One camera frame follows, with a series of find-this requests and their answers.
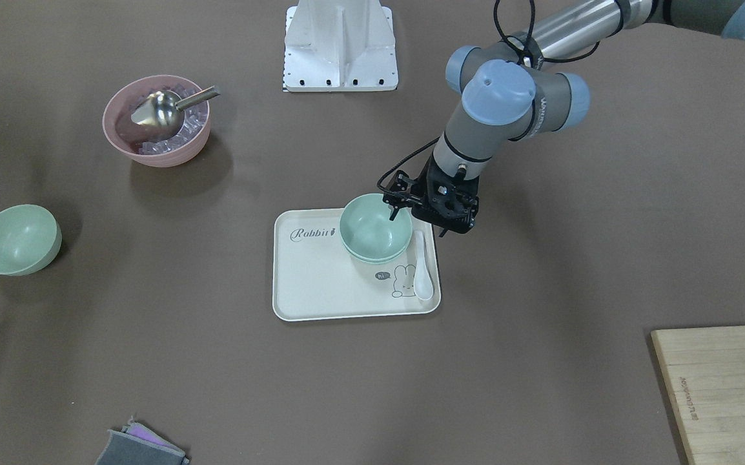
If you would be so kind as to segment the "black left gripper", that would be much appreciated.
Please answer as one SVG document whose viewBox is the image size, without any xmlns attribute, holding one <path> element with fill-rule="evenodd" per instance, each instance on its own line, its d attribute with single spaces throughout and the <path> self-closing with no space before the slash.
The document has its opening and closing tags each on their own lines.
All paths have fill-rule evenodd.
<svg viewBox="0 0 745 465">
<path fill-rule="evenodd" d="M 473 229 L 479 210 L 479 177 L 465 180 L 448 176 L 431 157 L 412 185 L 410 194 L 417 199 L 411 214 L 443 231 L 466 234 Z M 395 221 L 399 207 L 390 205 L 389 220 Z"/>
</svg>

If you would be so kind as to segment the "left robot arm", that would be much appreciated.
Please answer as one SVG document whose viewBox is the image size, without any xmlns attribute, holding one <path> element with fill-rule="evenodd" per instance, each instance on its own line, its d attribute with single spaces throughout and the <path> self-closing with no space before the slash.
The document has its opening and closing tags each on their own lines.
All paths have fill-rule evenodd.
<svg viewBox="0 0 745 465">
<path fill-rule="evenodd" d="M 395 165 L 376 184 L 395 221 L 403 209 L 443 232 L 464 234 L 478 215 L 479 179 L 505 141 L 558 132 L 581 123 L 590 109 L 582 77 L 550 74 L 546 66 L 581 61 L 603 39 L 646 23 L 745 41 L 745 1 L 576 1 L 545 18 L 529 2 L 523 30 L 509 33 L 493 5 L 496 44 L 463 46 L 447 61 L 447 85 L 459 95 L 422 171 Z"/>
</svg>

